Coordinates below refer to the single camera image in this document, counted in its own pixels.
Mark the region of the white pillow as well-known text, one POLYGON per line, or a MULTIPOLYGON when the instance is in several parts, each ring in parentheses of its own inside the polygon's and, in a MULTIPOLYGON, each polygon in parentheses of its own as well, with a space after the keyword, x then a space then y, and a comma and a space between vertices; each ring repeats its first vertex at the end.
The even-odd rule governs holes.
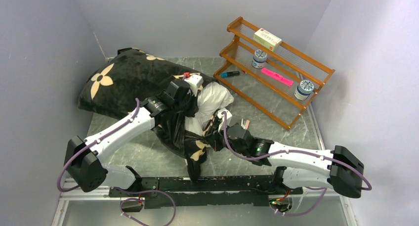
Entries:
POLYGON ((209 83, 198 95, 198 112, 195 117, 185 118, 185 130, 204 136, 213 114, 233 102, 234 97, 226 87, 217 82, 209 83))

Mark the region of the black pillowcase with beige flowers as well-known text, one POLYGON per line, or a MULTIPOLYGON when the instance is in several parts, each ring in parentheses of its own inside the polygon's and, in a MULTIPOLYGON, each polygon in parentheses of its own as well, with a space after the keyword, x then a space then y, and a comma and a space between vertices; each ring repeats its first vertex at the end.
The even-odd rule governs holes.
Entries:
MULTIPOLYGON (((192 75, 195 72, 137 48, 120 49, 114 59, 88 78, 78 97, 78 108, 122 119, 135 108, 137 98, 143 101, 160 94, 171 81, 182 79, 184 73, 192 75)), ((204 81, 198 95, 209 83, 219 83, 207 75, 202 77, 204 81)), ((204 136, 186 131, 186 116, 181 113, 153 128, 161 143, 185 160, 192 182, 200 177, 201 165, 207 159, 207 149, 212 148, 212 131, 219 126, 217 111, 207 125, 204 136)))

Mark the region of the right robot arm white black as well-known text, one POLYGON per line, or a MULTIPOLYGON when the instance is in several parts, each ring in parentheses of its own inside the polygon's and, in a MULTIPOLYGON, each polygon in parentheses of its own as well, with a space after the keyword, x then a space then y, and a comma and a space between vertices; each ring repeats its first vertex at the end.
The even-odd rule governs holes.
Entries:
POLYGON ((283 194, 299 187, 330 188, 348 198, 360 198, 371 184, 363 176, 364 164, 346 147, 313 150, 288 146, 270 139, 254 137, 239 124, 221 124, 217 130, 223 144, 235 156, 257 166, 279 170, 272 189, 283 194))

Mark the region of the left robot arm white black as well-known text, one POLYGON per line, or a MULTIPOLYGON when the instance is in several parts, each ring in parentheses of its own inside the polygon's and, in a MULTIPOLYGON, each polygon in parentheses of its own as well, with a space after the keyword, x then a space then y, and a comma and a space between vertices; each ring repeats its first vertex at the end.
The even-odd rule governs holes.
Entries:
POLYGON ((111 166, 106 161, 121 146, 174 115, 193 116, 198 110, 197 96, 202 84, 203 77, 199 75, 175 79, 160 94, 143 101, 137 98, 136 108, 112 126, 85 139, 70 139, 63 170, 76 182, 75 188, 91 192, 104 185, 136 196, 141 191, 141 176, 132 167, 111 166))

